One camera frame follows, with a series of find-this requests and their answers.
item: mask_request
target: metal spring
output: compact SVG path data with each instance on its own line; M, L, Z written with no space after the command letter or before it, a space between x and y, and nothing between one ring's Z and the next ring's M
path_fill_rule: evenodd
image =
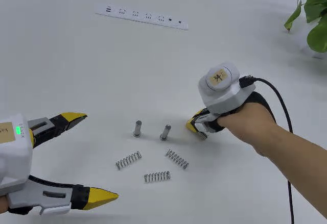
M124 159L118 160L116 162L116 166L117 166L118 170L120 170L140 158L142 158L141 153L139 151L137 151L136 153L133 153Z
M166 156L168 156L168 158L171 158L173 160L173 162L178 164L183 169L186 169L189 165L189 163L186 160L181 158L178 154L173 152L171 149L168 150L168 152L166 153Z
M169 171L155 172L144 175L144 180L146 183L149 182L161 182L170 179Z

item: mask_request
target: black cable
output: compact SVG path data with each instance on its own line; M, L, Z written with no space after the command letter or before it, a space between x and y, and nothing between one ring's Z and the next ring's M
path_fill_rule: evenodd
M266 85L268 85L277 95L283 110L285 112L285 116L286 116L286 120L287 120L287 124L288 124L288 128L289 131L291 133L293 133L293 127L292 127L292 122L291 122L291 118L290 115L287 111L286 105L284 103L284 100L281 96L281 94L279 93L279 91L276 89L276 87L274 87L270 82L268 82L267 80L261 79L261 78L255 78L252 76L245 76L240 78L240 85L242 88L249 86L251 84L253 84L255 81L260 81L262 83L265 83ZM291 183L289 181L287 181L287 187L288 187L288 198L289 198L289 202L290 202L290 212L291 212L291 224L294 224L294 211L293 211L293 199L292 199L292 188L291 188Z
M291 122L291 118L290 115L287 111L286 105L284 103L284 100L281 96L281 94L279 93L279 91L276 89L276 87L274 87L270 82L268 82L267 80L261 79L261 78L254 78L255 81L261 81L262 83L265 83L266 85L268 85L277 95L283 110L285 112L285 116L286 116L286 120L287 120L287 124L288 124L288 129L291 133L293 133L293 127L292 127L292 122ZM292 188L291 188L291 183L289 181L287 181L287 187L288 187L288 198L289 198L289 202L290 202L290 212L291 212L291 224L294 224L294 211L293 211L293 199L292 199Z

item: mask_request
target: power strip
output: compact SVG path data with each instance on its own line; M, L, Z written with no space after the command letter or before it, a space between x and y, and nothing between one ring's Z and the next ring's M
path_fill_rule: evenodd
M96 8L96 13L99 15L117 17L132 21L140 21L175 29L189 29L188 24L180 19L172 18L162 14L155 14L153 12L131 10L125 7L99 5Z

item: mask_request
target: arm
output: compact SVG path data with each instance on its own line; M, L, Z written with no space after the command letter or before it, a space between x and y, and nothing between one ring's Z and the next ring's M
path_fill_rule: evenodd
M273 162L292 185L327 218L327 151L274 123L262 105L248 103L218 119L235 136Z

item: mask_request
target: hand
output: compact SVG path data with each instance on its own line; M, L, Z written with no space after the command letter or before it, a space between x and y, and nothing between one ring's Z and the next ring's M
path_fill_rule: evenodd
M277 126L269 111L258 103L246 103L239 112L217 119L220 126L228 128L240 140L252 145L260 155L261 138L266 131Z
M5 196L0 197L0 214L7 212L8 210L8 201Z

